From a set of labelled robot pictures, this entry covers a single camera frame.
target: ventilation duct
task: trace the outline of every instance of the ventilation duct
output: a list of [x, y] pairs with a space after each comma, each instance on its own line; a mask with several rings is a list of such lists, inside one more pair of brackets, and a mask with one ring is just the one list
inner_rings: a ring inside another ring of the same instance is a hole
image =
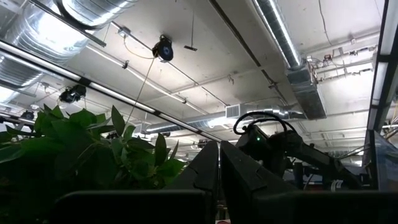
[[304, 114], [308, 119], [326, 118], [317, 79], [301, 58], [275, 0], [252, 0], [257, 13], [269, 31], [287, 67], [287, 78]]
[[[86, 26], [96, 26], [94, 34], [109, 24], [136, 0], [57, 0], [77, 21]], [[53, 11], [59, 13], [53, 0], [41, 1]], [[88, 39], [50, 14], [29, 4], [7, 31], [4, 38], [21, 49], [36, 54], [50, 62], [63, 65], [79, 54], [88, 43]], [[0, 53], [0, 84], [13, 89], [24, 90], [37, 83], [44, 74], [25, 65], [21, 65]], [[7, 103], [18, 92], [0, 87], [0, 102]]]
[[[188, 118], [183, 120], [194, 128], [212, 128], [217, 125], [229, 124], [233, 125], [236, 120], [243, 114], [251, 111], [264, 111], [272, 113], [281, 119], [306, 119], [303, 113], [294, 110], [284, 110], [279, 107], [260, 107], [255, 105], [234, 105], [227, 107], [226, 111], [207, 114], [203, 116], [197, 116], [194, 118]], [[172, 123], [160, 123], [152, 124], [146, 127], [143, 131], [144, 134], [155, 134], [155, 133], [168, 133], [172, 131], [180, 131], [184, 128], [177, 126]]]

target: fluorescent light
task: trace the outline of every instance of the fluorescent light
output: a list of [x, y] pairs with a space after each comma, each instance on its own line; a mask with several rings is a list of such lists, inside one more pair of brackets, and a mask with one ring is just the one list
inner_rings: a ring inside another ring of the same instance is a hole
[[201, 135], [206, 137], [206, 138], [208, 138], [208, 139], [211, 139], [211, 140], [215, 140], [215, 141], [218, 141], [218, 142], [222, 141], [222, 139], [214, 137], [214, 136], [211, 136], [211, 135], [209, 135], [207, 133], [201, 133]]
[[166, 115], [166, 114], [161, 113], [161, 114], [159, 115], [159, 117], [164, 118], [164, 119], [166, 119], [166, 120], [168, 120], [168, 121], [171, 121], [171, 122], [175, 123], [176, 125], [179, 125], [179, 126], [185, 128], [185, 129], [188, 129], [188, 130], [190, 130], [190, 131], [193, 131], [193, 132], [199, 131], [199, 129], [194, 128], [194, 127], [191, 127], [191, 126], [185, 124], [184, 122], [181, 122], [181, 121], [179, 121], [179, 120], [177, 120], [177, 119], [175, 119], [175, 118], [173, 118], [173, 117], [170, 117], [169, 115]]
[[396, 128], [396, 127], [398, 127], [398, 124], [384, 125], [382, 128]]
[[99, 91], [103, 91], [103, 92], [105, 92], [105, 93], [107, 93], [107, 94], [109, 94], [109, 95], [111, 95], [111, 96], [113, 96], [113, 97], [115, 97], [115, 98], [117, 98], [119, 100], [125, 101], [126, 103], [129, 103], [131, 105], [135, 105], [137, 108], [142, 109], [144, 111], [148, 111], [150, 113], [154, 113], [155, 112], [154, 109], [152, 109], [152, 108], [150, 108], [148, 106], [145, 106], [142, 103], [136, 102], [136, 101], [134, 101], [134, 100], [132, 100], [132, 99], [130, 99], [128, 97], [125, 97], [125, 96], [123, 96], [123, 95], [121, 95], [119, 93], [116, 93], [113, 90], [105, 88], [105, 87], [103, 87], [103, 86], [101, 86], [101, 85], [99, 85], [97, 83], [90, 83], [90, 86], [93, 87], [94, 89], [99, 90]]
[[381, 96], [381, 89], [384, 83], [384, 78], [386, 77], [388, 63], [387, 62], [379, 62], [377, 66], [377, 73], [376, 73], [376, 82], [374, 84], [374, 92], [373, 92], [373, 105], [378, 105], [380, 96]]
[[4, 113], [0, 113], [0, 116], [2, 116], [3, 118], [10, 118], [11, 117], [8, 114], [4, 114]]
[[25, 118], [18, 118], [18, 120], [23, 121], [25, 123], [29, 123], [29, 124], [34, 124], [35, 121], [29, 120], [29, 119], [25, 119]]

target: plant leaf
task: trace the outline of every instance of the plant leaf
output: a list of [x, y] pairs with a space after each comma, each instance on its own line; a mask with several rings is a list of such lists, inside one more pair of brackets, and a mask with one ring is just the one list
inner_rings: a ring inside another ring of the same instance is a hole
[[131, 138], [130, 140], [127, 141], [127, 145], [131, 149], [154, 149], [155, 146], [153, 146], [151, 143], [139, 139], [139, 138]]
[[58, 135], [57, 132], [54, 130], [54, 127], [52, 126], [52, 121], [58, 121], [58, 120], [59, 120], [58, 118], [56, 118], [51, 114], [46, 115], [43, 118], [40, 132], [46, 137], [57, 139]]
[[170, 159], [157, 168], [157, 174], [164, 177], [176, 177], [184, 165], [181, 161]]
[[45, 113], [39, 111], [37, 113], [37, 118], [36, 118], [36, 121], [35, 121], [35, 124], [34, 124], [34, 130], [37, 133], [39, 133], [41, 131], [41, 129], [42, 129], [42, 123], [43, 123], [44, 118], [45, 118]]
[[147, 178], [149, 172], [149, 164], [142, 160], [135, 161], [129, 172], [136, 180], [142, 180]]
[[98, 161], [96, 167], [96, 181], [101, 186], [108, 188], [118, 173], [118, 167], [112, 158], [110, 148], [100, 147], [94, 155]]
[[63, 118], [63, 113], [58, 105], [50, 112], [50, 114], [60, 119]]
[[9, 134], [13, 134], [13, 135], [40, 137], [40, 134], [38, 134], [38, 133], [29, 133], [26, 131], [19, 131], [19, 130], [16, 130], [16, 129], [8, 126], [8, 125], [6, 125], [6, 129]]
[[155, 145], [155, 166], [161, 166], [167, 158], [166, 140], [162, 134], [157, 135]]
[[106, 116], [105, 116], [105, 114], [96, 115], [95, 118], [96, 118], [96, 123], [97, 123], [97, 124], [106, 121]]
[[116, 107], [112, 106], [112, 123], [119, 136], [123, 135], [124, 126], [126, 125], [122, 115]]
[[21, 142], [21, 149], [26, 154], [56, 153], [64, 150], [64, 145], [48, 137], [26, 139]]
[[112, 139], [112, 151], [114, 160], [118, 165], [122, 164], [121, 156], [122, 156], [123, 144], [120, 139]]
[[0, 143], [10, 142], [12, 135], [7, 131], [0, 132]]
[[123, 134], [123, 138], [124, 140], [128, 141], [132, 138], [132, 133], [134, 132], [134, 130], [136, 129], [136, 127], [134, 127], [133, 125], [129, 125], [126, 130], [124, 131]]
[[130, 161], [129, 158], [127, 158], [127, 155], [128, 155], [127, 150], [123, 148], [120, 160], [122, 161], [122, 164], [125, 166], [125, 168], [128, 170], [130, 168]]
[[80, 155], [94, 143], [89, 132], [79, 125], [68, 121], [52, 121], [52, 126], [68, 150], [61, 152], [55, 159], [58, 175], [64, 175], [73, 170]]
[[106, 125], [98, 128], [98, 134], [109, 133], [114, 131], [113, 125]]
[[177, 144], [175, 145], [175, 147], [174, 147], [174, 149], [173, 149], [173, 152], [172, 152], [172, 155], [170, 156], [170, 159], [169, 159], [169, 160], [174, 159], [174, 157], [175, 157], [175, 155], [176, 155], [176, 153], [177, 153], [177, 150], [178, 150], [178, 144], [179, 144], [179, 143], [180, 143], [180, 140], [177, 141]]
[[87, 111], [86, 109], [82, 109], [81, 111], [72, 114], [69, 117], [69, 120], [73, 123], [79, 124], [80, 126], [86, 128], [89, 125], [96, 123], [96, 116]]
[[20, 145], [13, 144], [8, 147], [4, 147], [0, 149], [0, 164], [4, 162], [13, 161], [14, 159], [18, 159], [24, 155], [24, 152], [21, 150]]

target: white ceiling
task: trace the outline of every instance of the white ceiling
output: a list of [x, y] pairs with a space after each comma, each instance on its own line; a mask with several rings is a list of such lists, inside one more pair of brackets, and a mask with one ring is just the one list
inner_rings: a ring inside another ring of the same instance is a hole
[[[262, 67], [278, 83], [278, 87], [288, 103], [290, 105], [296, 103], [297, 101], [284, 75], [285, 68], [282, 59], [255, 13], [251, 0], [218, 0], [217, 2], [241, 33]], [[327, 34], [332, 44], [358, 38], [380, 29], [383, 0], [321, 0], [320, 2]], [[323, 28], [318, 1], [279, 0], [279, 4], [293, 42], [299, 51], [304, 53], [329, 45]], [[191, 41], [193, 10], [195, 10], [193, 46], [198, 49], [196, 52], [184, 48], [184, 45], [190, 45]], [[175, 55], [172, 63], [198, 83], [231, 75], [231, 79], [224, 78], [205, 85], [208, 91], [224, 103], [234, 105], [256, 101], [255, 103], [262, 105], [280, 105], [276, 93], [268, 88], [269, 84], [263, 74], [208, 1], [140, 0], [134, 7], [119, 16], [116, 22], [121, 26], [128, 27], [134, 36], [150, 47], [159, 41], [161, 34], [170, 37], [173, 41]], [[99, 31], [96, 36], [104, 39], [107, 47], [100, 49], [94, 44], [93, 47], [120, 62], [129, 60], [130, 67], [136, 70], [139, 76], [144, 77], [146, 75], [151, 60], [130, 54], [125, 49], [123, 39], [117, 34], [115, 27], [110, 26], [108, 31], [106, 27]], [[139, 43], [129, 39], [127, 44], [133, 52], [151, 57], [151, 52]], [[366, 42], [366, 45], [369, 46], [376, 44], [377, 39]], [[356, 47], [363, 46], [360, 44], [347, 46], [344, 51]], [[331, 53], [322, 52], [313, 56], [322, 59], [324, 55]], [[123, 70], [121, 64], [116, 65], [90, 49], [83, 50], [81, 54], [71, 59], [65, 66], [131, 98], [138, 97], [142, 81], [127, 70]], [[45, 77], [42, 81], [58, 89], [73, 85], [70, 81], [57, 80], [52, 77]], [[148, 81], [161, 87], [166, 92], [174, 92], [194, 85], [189, 78], [158, 60], [154, 62], [150, 70]], [[372, 83], [373, 72], [366, 72], [319, 85], [320, 92], [324, 97], [328, 118], [318, 121], [301, 121], [304, 130], [308, 133], [316, 133], [365, 127]], [[34, 92], [35, 89], [36, 86], [33, 86], [28, 91]], [[41, 86], [36, 95], [36, 98], [19, 95], [14, 101], [22, 106], [29, 106], [32, 103], [39, 105], [46, 103], [51, 106], [57, 103], [57, 95], [46, 97], [47, 94]], [[204, 113], [198, 112], [173, 98], [161, 96], [163, 96], [162, 93], [145, 85], [139, 101], [181, 119]], [[181, 92], [177, 96], [185, 98], [206, 113], [224, 110], [222, 102], [201, 88], [193, 88]], [[86, 99], [86, 103], [78, 102], [76, 105], [69, 106], [66, 111], [77, 111], [80, 108], [87, 107], [94, 113], [104, 113], [112, 105], [115, 105], [126, 116], [131, 111], [130, 106], [92, 90], [88, 91]], [[142, 120], [148, 123], [161, 122], [159, 118], [153, 116], [146, 118], [145, 113], [139, 110], [135, 110], [132, 117], [131, 122], [136, 124]], [[302, 132], [298, 123], [293, 122], [293, 125], [298, 131]], [[276, 130], [281, 130], [275, 124], [262, 126], [262, 129], [270, 134]], [[208, 128], [206, 131], [224, 140], [238, 138], [230, 130], [222, 127]], [[361, 138], [364, 137], [364, 134], [364, 131], [345, 131], [312, 134], [309, 137], [303, 136], [306, 141], [313, 141], [317, 147], [336, 148], [360, 146], [363, 144]], [[196, 136], [188, 131], [179, 131], [172, 133], [172, 135], [182, 137], [168, 138], [168, 143], [171, 146], [177, 140], [182, 144], [191, 144], [203, 139], [203, 137]], [[182, 147], [182, 155], [185, 151], [192, 151], [192, 148], [190, 146]]]

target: wire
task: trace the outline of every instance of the wire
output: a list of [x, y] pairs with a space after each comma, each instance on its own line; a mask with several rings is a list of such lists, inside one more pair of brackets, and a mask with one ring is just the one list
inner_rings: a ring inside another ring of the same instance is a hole
[[323, 13], [322, 13], [321, 0], [318, 0], [318, 4], [319, 4], [319, 12], [320, 12], [320, 14], [322, 16], [323, 30], [325, 31], [325, 35], [326, 35], [326, 38], [328, 39], [329, 44], [333, 45], [333, 44], [331, 44], [328, 32], [326, 31], [326, 24], [325, 24], [325, 18], [323, 17]]
[[377, 9], [377, 13], [379, 14], [379, 18], [382, 21], [381, 15], [380, 15], [380, 10], [379, 10], [379, 6], [377, 5], [376, 0], [374, 0], [374, 4], [376, 5], [376, 9]]
[[105, 36], [104, 36], [104, 42], [106, 40], [106, 36], [108, 36], [109, 28], [111, 27], [111, 23], [108, 24], [108, 28], [106, 28]]
[[192, 11], [192, 30], [191, 30], [191, 47], [193, 47], [193, 25], [195, 24], [195, 6], [193, 7]]
[[[276, 120], [275, 118], [261, 118], [261, 119], [257, 119], [255, 121], [252, 121], [248, 126], [252, 126], [252, 125], [255, 125], [257, 123], [267, 122], [267, 121], [278, 121], [278, 120]], [[282, 122], [284, 122], [288, 127], [290, 127], [292, 131], [297, 133], [296, 129], [293, 128], [293, 126], [291, 124], [289, 124], [288, 122], [286, 122], [284, 120], [282, 120]]]
[[141, 89], [140, 89], [139, 92], [138, 92], [137, 100], [136, 100], [136, 102], [134, 103], [134, 105], [132, 106], [132, 110], [131, 110], [131, 112], [130, 112], [130, 114], [129, 114], [129, 117], [127, 118], [127, 122], [130, 120], [130, 117], [131, 117], [131, 115], [132, 115], [132, 112], [134, 111], [134, 108], [135, 108], [136, 105], [137, 105], [137, 102], [138, 102], [138, 100], [139, 100], [139, 97], [141, 96], [142, 90], [144, 89], [145, 82], [146, 82], [147, 79], [148, 79], [150, 70], [151, 70], [151, 68], [152, 68], [152, 66], [153, 66], [153, 64], [154, 64], [154, 62], [155, 62], [155, 59], [153, 58], [153, 59], [152, 59], [152, 62], [151, 62], [150, 65], [149, 65], [148, 72], [147, 72], [147, 75], [145, 76], [144, 82], [143, 82], [142, 85], [141, 85]]
[[249, 116], [254, 116], [254, 115], [270, 116], [270, 117], [273, 118], [273, 119], [267, 119], [267, 120], [265, 120], [265, 119], [258, 119], [258, 120], [263, 120], [263, 121], [278, 121], [278, 122], [282, 125], [282, 127], [283, 127], [283, 129], [284, 129], [284, 133], [287, 134], [287, 127], [286, 127], [287, 122], [286, 122], [286, 121], [283, 121], [283, 120], [280, 119], [278, 116], [276, 116], [276, 115], [274, 115], [274, 114], [272, 114], [272, 113], [267, 113], [267, 112], [263, 112], [263, 111], [253, 111], [253, 112], [246, 113], [246, 114], [242, 115], [242, 116], [235, 122], [235, 124], [234, 124], [234, 127], [233, 127], [234, 133], [237, 134], [237, 135], [246, 134], [246, 130], [245, 130], [244, 132], [242, 132], [242, 133], [238, 132], [238, 130], [237, 130], [238, 124], [239, 124], [244, 118], [247, 118], [247, 117], [249, 117]]
[[313, 177], [313, 174], [311, 174], [310, 177], [308, 178], [307, 183], [305, 183], [303, 190], [305, 190], [307, 188], [308, 183], [311, 181], [312, 177]]
[[129, 49], [129, 47], [127, 46], [126, 39], [127, 39], [127, 38], [124, 38], [124, 39], [123, 39], [123, 44], [124, 44], [124, 47], [126, 48], [126, 50], [127, 50], [128, 52], [130, 52], [131, 54], [133, 54], [133, 55], [135, 55], [135, 56], [137, 56], [137, 57], [143, 58], [143, 59], [149, 59], [149, 60], [155, 59], [154, 57], [151, 57], [151, 58], [150, 58], [150, 57], [143, 57], [143, 56], [138, 55], [138, 54], [134, 53], [133, 51], [131, 51], [131, 50]]

